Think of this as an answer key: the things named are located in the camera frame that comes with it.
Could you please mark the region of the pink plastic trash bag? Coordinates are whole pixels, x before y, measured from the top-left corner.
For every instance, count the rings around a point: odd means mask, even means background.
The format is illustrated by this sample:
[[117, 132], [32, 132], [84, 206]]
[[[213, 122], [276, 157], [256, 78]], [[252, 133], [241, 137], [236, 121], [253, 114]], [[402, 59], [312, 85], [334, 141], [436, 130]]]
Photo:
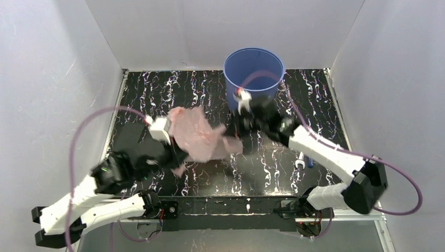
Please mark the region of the pink plastic trash bag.
[[169, 135], [181, 150], [188, 153], [179, 167], [171, 169], [176, 177], [182, 177], [186, 162], [207, 163], [243, 152], [242, 141], [237, 137], [224, 136], [226, 127], [222, 124], [213, 128], [202, 107], [175, 107], [167, 117], [172, 122]]

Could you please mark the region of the blue plastic trash bin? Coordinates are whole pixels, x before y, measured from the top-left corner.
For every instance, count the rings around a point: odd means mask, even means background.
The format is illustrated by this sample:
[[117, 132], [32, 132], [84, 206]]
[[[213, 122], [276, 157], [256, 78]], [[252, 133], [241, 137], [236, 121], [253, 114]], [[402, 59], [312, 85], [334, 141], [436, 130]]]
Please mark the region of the blue plastic trash bin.
[[285, 67], [279, 57], [262, 48], [242, 48], [230, 54], [223, 65], [226, 101], [230, 111], [238, 109], [234, 94], [245, 89], [252, 97], [274, 99]]

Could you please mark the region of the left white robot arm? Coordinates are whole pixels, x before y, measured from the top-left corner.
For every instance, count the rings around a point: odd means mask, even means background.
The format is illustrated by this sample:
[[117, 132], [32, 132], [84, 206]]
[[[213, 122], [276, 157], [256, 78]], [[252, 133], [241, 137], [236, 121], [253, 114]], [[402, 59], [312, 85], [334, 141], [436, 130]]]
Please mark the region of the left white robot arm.
[[109, 156], [91, 170], [74, 189], [50, 206], [32, 209], [33, 222], [40, 225], [35, 234], [39, 247], [67, 247], [82, 235], [98, 227], [132, 217], [161, 219], [163, 206], [154, 190], [140, 190], [121, 201], [100, 205], [123, 189], [142, 181], [156, 171], [174, 169], [188, 157], [174, 139], [171, 143], [147, 140], [124, 140]]

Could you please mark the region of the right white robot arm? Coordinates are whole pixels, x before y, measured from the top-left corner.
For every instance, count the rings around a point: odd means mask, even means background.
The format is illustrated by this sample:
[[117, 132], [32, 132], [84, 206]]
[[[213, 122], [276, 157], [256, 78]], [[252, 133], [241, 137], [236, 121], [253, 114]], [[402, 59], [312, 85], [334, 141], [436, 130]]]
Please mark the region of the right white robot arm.
[[347, 207], [359, 214], [369, 214], [388, 182], [385, 167], [376, 161], [346, 153], [298, 119], [282, 114], [269, 98], [236, 98], [228, 133], [242, 137], [251, 131], [261, 131], [274, 142], [302, 152], [337, 177], [341, 183], [316, 186], [300, 198], [300, 204], [313, 210]]

